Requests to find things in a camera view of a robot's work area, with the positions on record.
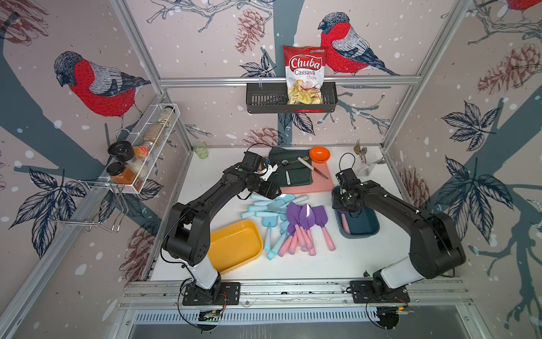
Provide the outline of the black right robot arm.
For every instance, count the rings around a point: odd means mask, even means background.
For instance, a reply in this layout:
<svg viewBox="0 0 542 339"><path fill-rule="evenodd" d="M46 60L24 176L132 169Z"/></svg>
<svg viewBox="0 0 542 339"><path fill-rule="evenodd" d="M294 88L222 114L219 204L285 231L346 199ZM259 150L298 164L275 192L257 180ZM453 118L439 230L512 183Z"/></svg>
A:
<svg viewBox="0 0 542 339"><path fill-rule="evenodd" d="M333 194L333 209L352 213L372 209L410 236L408 256L373 274L373 289L377 294L436 278L466 262L454 221L446 213L419 209L372 180L362 182L351 168L338 172L336 178L340 190Z"/></svg>

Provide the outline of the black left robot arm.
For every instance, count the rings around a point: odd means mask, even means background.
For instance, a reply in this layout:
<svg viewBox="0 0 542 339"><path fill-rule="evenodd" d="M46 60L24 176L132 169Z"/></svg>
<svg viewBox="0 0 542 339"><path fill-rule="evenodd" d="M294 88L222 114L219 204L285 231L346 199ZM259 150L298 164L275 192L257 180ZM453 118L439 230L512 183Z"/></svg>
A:
<svg viewBox="0 0 542 339"><path fill-rule="evenodd" d="M245 190L268 199L280 196L279 185L268 181L277 169L276 163L268 164L262 156L245 151L243 160L225 169L220 180L204 194L186 204L173 205L161 248L186 266L196 292L214 300L221 288L221 276L207 255L213 218Z"/></svg>

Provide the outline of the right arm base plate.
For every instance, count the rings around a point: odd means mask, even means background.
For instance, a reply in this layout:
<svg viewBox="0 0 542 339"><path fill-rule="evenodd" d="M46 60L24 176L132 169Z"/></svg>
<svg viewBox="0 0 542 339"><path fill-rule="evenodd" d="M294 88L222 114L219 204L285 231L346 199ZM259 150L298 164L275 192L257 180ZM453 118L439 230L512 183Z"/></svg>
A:
<svg viewBox="0 0 542 339"><path fill-rule="evenodd" d="M352 295L354 304L398 302L406 305L410 303L405 286L390 289L380 281L374 282L373 279L350 281L346 292Z"/></svg>

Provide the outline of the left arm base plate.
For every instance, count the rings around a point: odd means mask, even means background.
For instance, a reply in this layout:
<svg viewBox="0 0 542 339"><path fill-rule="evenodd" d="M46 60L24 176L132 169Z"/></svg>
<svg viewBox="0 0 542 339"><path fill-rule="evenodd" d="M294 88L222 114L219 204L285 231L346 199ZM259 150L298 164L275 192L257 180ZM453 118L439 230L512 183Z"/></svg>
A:
<svg viewBox="0 0 542 339"><path fill-rule="evenodd" d="M183 306L238 305L241 293L239 282L218 282L205 290L190 282L181 292Z"/></svg>

